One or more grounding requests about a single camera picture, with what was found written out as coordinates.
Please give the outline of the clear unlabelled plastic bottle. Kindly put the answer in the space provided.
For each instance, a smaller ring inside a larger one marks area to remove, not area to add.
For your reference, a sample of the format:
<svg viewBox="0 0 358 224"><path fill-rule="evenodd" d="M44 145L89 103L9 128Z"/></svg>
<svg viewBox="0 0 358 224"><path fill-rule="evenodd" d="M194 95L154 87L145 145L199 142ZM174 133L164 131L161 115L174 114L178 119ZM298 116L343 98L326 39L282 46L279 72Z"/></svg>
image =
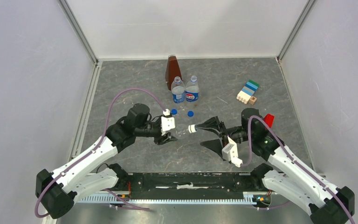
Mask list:
<svg viewBox="0 0 358 224"><path fill-rule="evenodd" d="M188 124L178 124L172 132L172 135L178 139L187 137L190 133L188 130Z"/></svg>

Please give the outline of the white blue Pocari cap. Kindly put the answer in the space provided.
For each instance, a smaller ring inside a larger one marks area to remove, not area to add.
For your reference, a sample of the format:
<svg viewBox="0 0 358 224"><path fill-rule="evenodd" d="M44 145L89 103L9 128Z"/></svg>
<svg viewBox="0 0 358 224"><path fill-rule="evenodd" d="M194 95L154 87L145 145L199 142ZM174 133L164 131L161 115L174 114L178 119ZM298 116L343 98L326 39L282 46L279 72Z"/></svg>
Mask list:
<svg viewBox="0 0 358 224"><path fill-rule="evenodd" d="M189 126L188 126L188 131L189 131L189 133L196 133L196 132L197 132L197 127L196 127L196 125L195 125L195 124L189 125Z"/></svg>

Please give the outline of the blue bottle cap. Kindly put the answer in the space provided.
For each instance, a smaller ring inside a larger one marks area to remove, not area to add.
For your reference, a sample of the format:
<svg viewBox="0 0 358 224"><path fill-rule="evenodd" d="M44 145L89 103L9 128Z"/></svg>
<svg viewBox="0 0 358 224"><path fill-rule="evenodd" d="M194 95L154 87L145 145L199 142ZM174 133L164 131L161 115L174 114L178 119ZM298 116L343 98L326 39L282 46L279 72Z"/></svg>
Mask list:
<svg viewBox="0 0 358 224"><path fill-rule="evenodd" d="M172 109L172 110L171 110L171 114L172 114L172 115L176 115L177 113L178 113L178 111L177 111L176 109Z"/></svg>
<svg viewBox="0 0 358 224"><path fill-rule="evenodd" d="M193 116L194 116L194 112L193 112L193 111L189 111L189 112L187 113L187 115L188 115L188 117L193 117Z"/></svg>

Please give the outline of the Pepsi bottle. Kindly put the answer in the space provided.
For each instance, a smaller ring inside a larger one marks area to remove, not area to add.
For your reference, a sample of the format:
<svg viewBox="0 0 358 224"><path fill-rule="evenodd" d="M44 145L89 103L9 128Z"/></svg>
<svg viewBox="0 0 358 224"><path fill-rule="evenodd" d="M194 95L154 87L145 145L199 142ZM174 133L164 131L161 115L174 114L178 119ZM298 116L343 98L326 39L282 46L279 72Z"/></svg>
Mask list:
<svg viewBox="0 0 358 224"><path fill-rule="evenodd" d="M175 77L171 84L171 92L174 103L182 103L185 100L185 86L181 77Z"/></svg>
<svg viewBox="0 0 358 224"><path fill-rule="evenodd" d="M185 87L185 97L187 102L197 101L199 98L199 84L196 75L192 75Z"/></svg>

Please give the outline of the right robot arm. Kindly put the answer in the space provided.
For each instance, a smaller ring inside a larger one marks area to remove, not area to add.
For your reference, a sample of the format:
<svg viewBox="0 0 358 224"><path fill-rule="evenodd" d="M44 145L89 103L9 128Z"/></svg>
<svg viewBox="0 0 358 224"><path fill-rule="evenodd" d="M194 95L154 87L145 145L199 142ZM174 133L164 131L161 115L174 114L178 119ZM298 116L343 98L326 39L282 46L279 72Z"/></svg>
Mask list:
<svg viewBox="0 0 358 224"><path fill-rule="evenodd" d="M239 168L248 165L238 155L238 145L247 142L249 154L264 159L251 173L251 186L282 195L305 211L313 223L354 223L354 192L348 187L337 187L301 161L277 137L257 109L244 109L240 126L226 128L217 117L212 117L201 124L190 125L188 130L216 134L218 139L201 145Z"/></svg>

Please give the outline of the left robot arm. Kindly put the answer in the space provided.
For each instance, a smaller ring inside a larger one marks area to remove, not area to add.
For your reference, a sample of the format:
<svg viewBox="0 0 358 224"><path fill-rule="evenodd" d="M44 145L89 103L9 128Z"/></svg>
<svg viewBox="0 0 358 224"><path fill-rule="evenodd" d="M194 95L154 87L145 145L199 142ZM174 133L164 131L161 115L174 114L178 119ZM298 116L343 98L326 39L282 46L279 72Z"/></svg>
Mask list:
<svg viewBox="0 0 358 224"><path fill-rule="evenodd" d="M36 175L35 215L42 204L47 215L58 219L68 213L75 203L98 191L115 188L123 190L128 184L126 175L106 168L99 174L90 172L105 160L112 158L134 144L137 137L153 138L154 143L163 145L176 141L171 135L175 119L169 109L153 120L150 109L144 104L135 104L126 116L107 127L103 134L85 151L70 162L49 172L41 170Z"/></svg>

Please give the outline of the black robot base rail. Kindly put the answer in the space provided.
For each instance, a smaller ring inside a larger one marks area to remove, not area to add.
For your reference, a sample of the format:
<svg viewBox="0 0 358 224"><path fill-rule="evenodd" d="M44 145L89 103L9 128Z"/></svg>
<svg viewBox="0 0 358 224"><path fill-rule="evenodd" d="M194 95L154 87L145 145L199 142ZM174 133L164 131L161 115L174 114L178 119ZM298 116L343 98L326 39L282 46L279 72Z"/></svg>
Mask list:
<svg viewBox="0 0 358 224"><path fill-rule="evenodd" d="M117 184L111 191L132 200L234 200L243 199L245 193L254 193L256 206L271 204L271 191L265 188L254 172L222 173L127 173L119 164L108 168L116 172Z"/></svg>

